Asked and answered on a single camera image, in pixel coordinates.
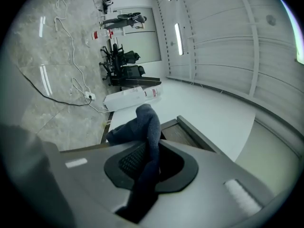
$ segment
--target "person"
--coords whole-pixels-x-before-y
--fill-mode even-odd
[[[108,19],[105,20],[103,22],[101,22],[101,26],[105,25],[104,28],[105,29],[114,29],[114,28],[122,28],[125,26],[131,26],[133,28],[134,24],[136,23],[141,23],[141,26],[136,26],[136,29],[144,29],[144,23],[147,20],[147,17],[145,16],[141,16],[139,15],[137,19],[133,20],[133,19]]]

